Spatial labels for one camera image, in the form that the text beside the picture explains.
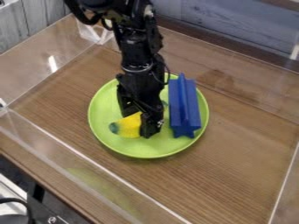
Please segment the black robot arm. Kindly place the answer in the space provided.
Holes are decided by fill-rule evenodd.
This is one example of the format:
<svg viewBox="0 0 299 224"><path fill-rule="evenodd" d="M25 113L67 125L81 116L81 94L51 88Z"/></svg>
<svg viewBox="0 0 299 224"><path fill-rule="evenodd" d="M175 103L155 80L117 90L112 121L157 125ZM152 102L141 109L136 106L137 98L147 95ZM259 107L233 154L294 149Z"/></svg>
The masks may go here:
<svg viewBox="0 0 299 224"><path fill-rule="evenodd" d="M123 72L116 75L121 116L137 121L136 134L148 138L164 123L160 93L171 73L151 0L63 0L84 25L103 24L113 32Z"/></svg>

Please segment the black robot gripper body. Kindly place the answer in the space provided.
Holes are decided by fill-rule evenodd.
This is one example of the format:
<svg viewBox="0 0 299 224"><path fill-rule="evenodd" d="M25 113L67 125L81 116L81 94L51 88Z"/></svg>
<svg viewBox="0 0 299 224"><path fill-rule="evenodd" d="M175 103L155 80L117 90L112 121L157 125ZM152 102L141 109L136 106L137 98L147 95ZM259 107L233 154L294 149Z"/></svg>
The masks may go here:
<svg viewBox="0 0 299 224"><path fill-rule="evenodd" d="M164 66L123 67L116 75L116 90L123 88L135 97L141 112L163 105L160 93L164 89Z"/></svg>

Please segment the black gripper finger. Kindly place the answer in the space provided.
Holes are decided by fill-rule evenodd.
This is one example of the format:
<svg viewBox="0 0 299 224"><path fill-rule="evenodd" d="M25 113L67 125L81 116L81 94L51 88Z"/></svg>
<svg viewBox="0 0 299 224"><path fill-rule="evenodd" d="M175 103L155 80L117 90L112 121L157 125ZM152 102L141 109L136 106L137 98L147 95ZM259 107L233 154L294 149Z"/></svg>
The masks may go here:
<svg viewBox="0 0 299 224"><path fill-rule="evenodd" d="M123 88L116 91L116 98L123 117L131 116L136 112L141 111L139 105L136 104L133 95L128 93Z"/></svg>
<svg viewBox="0 0 299 224"><path fill-rule="evenodd" d="M156 105L153 109L141 113L140 135L149 138L160 132L164 124L164 106Z"/></svg>

